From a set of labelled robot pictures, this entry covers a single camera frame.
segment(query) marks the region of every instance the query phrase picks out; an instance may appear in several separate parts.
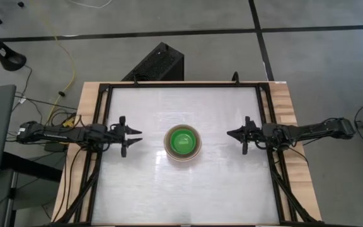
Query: black metal frame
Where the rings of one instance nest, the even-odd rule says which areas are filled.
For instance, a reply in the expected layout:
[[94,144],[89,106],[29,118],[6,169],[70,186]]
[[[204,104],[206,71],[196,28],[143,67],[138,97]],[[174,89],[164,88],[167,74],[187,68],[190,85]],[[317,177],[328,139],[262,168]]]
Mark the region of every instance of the black metal frame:
[[[267,99],[267,103],[268,103],[268,109],[270,111],[271,120],[272,120],[272,122],[276,123],[276,117],[275,117],[274,107],[273,107],[273,103],[272,103],[269,84],[268,83],[240,83],[239,76],[237,75],[237,73],[234,74],[234,79],[236,80],[234,83],[227,83],[227,82],[226,83],[216,83],[216,82],[213,82],[213,83],[211,83],[211,82],[208,82],[208,83],[194,83],[194,82],[191,82],[191,83],[135,83],[134,82],[134,83],[119,83],[119,84],[101,84],[99,87],[98,98],[96,101],[95,114],[93,116],[93,123],[97,123],[99,120],[99,114],[100,114],[100,110],[101,110],[101,104],[103,101],[104,92],[107,92],[107,98],[106,98],[105,109],[103,112],[102,124],[107,123],[108,113],[109,113],[111,99],[112,99],[112,91],[115,88],[117,89],[117,88],[208,88],[208,87],[213,87],[213,88],[220,88],[220,87],[223,87],[223,88],[230,88],[230,87],[255,88],[256,95],[257,95],[257,101],[258,101],[258,107],[259,107],[259,111],[260,111],[260,117],[261,117],[263,124],[266,123],[265,109],[264,109],[263,100],[262,100],[262,91],[264,91],[266,94],[266,99]],[[267,150],[267,158],[268,158],[268,164],[270,165],[271,176],[273,174],[271,166],[275,165],[272,152],[273,151],[271,149]],[[81,179],[81,186],[80,186],[81,188],[83,188],[86,184],[90,164],[92,161],[91,158],[92,158],[92,154],[90,152],[88,152],[86,155],[86,161],[84,164],[84,172],[83,172],[83,176]],[[102,153],[98,153],[96,160],[95,160],[96,161],[95,167],[100,168],[101,158],[102,158]],[[285,159],[284,159],[284,155],[282,153],[279,154],[279,160],[280,160],[279,165],[281,166],[282,176],[283,176],[282,180],[284,181],[284,184],[286,184],[288,186],[288,189],[291,190],[291,188],[289,187],[289,179],[288,179],[288,173],[287,173],[287,169],[286,169],[286,165],[285,165]],[[84,201],[84,202],[89,202],[88,215],[86,218],[87,223],[90,223],[92,220],[92,213],[93,213],[93,208],[94,208],[94,204],[95,204],[97,183],[98,183],[98,179],[94,182],[93,186],[91,187],[91,197],[90,197],[89,201]],[[274,180],[274,179],[272,180],[272,184],[273,184],[274,196],[275,196],[275,201],[276,201],[277,213],[278,213],[279,221],[281,223],[281,222],[285,221],[285,217],[284,217],[284,210],[282,208],[282,201],[281,201],[279,185],[276,182],[276,180]],[[294,206],[291,204],[290,201],[288,201],[288,205],[289,205],[289,210],[291,213],[291,220],[297,221],[296,212],[294,211]],[[82,206],[79,206],[76,210],[76,215],[75,215],[75,219],[74,219],[75,223],[80,222],[81,209],[82,209]]]

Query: black stand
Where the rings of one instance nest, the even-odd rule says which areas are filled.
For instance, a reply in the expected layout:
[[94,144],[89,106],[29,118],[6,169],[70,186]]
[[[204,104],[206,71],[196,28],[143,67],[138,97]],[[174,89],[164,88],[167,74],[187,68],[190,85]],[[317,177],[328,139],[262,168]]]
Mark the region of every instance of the black stand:
[[0,62],[3,68],[8,71],[16,71],[26,64],[26,57],[16,53],[0,41],[0,50],[5,51],[5,55],[0,53]]
[[60,182],[62,171],[34,161],[21,158],[7,152],[3,153],[1,169],[10,168],[18,173],[34,176],[44,180]]

